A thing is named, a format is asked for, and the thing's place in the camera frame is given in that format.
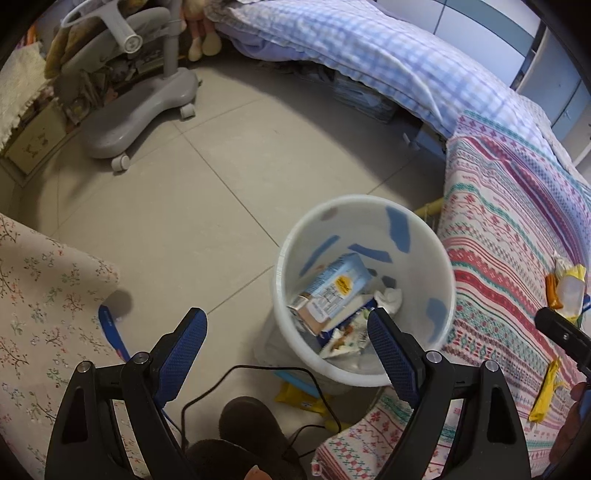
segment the white trash bin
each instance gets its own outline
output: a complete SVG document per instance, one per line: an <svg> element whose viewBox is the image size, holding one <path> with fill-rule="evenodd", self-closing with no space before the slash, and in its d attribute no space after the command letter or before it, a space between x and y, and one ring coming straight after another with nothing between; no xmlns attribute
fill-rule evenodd
<svg viewBox="0 0 591 480"><path fill-rule="evenodd" d="M346 195L316 206L293 227L281 247L273 285L277 325L296 355L313 371L356 387L390 385L373 347L352 367L350 359L318 356L320 346L300 332L287 304L340 255L357 252L373 276L367 291L402 289L394 322L424 350L439 350L455 310L452 264L437 235L397 203L369 195Z"/></svg>

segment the patterned blanket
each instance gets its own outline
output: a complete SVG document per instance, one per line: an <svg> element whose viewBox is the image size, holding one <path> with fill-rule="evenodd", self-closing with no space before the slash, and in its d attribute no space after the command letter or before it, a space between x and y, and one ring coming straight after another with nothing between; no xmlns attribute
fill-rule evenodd
<svg viewBox="0 0 591 480"><path fill-rule="evenodd" d="M554 438L582 380L574 362L536 331L546 305L544 276L557 251L589 266L589 186L579 183L531 144L504 127L466 112L448 143L445 202L439 238L452 261L457 302L443 352L453 362L496 360L511 389L533 475L548 465ZM540 424L527 420L548 363L562 356L559 388ZM373 478L407 424L411 409L387 388L358 424L326 441L313 472L324 478ZM425 478L441 474L459 418L452 404Z"/></svg>

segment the floral fabric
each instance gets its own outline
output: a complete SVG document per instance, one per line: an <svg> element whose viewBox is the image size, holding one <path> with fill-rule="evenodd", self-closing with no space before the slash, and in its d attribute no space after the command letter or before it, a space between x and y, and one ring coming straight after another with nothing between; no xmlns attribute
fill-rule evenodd
<svg viewBox="0 0 591 480"><path fill-rule="evenodd" d="M0 434L34 479L73 369L121 363L98 321L118 281L113 265L0 214ZM147 473L125 406L116 410L130 461Z"/></svg>

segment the person's hand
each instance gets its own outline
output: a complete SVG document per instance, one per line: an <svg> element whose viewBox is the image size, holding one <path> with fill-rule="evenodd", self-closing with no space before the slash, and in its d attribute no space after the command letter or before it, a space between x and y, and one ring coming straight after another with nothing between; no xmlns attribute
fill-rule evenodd
<svg viewBox="0 0 591 480"><path fill-rule="evenodd" d="M569 414L566 416L566 421L558 432L554 445L552 445L552 449L550 450L550 463L552 465L557 463L566 450L569 449L570 444L573 443L573 440L581 427L581 421L579 419L579 400L583 397L586 387L587 384L581 382L576 384L570 391L570 398L576 403L570 407Z"/></svg>

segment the brown slipper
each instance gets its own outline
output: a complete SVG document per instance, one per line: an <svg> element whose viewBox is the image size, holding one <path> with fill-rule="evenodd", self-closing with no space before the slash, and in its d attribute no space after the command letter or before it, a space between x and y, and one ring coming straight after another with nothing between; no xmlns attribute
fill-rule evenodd
<svg viewBox="0 0 591 480"><path fill-rule="evenodd" d="M228 402L220 416L219 432L223 440L261 458L283 459L300 466L297 453L288 448L289 443L271 410L256 398L238 397Z"/></svg>
<svg viewBox="0 0 591 480"><path fill-rule="evenodd" d="M272 480L306 480L299 465L260 458L225 440L201 440L188 449L187 459L199 478L207 480L245 480L255 465Z"/></svg>

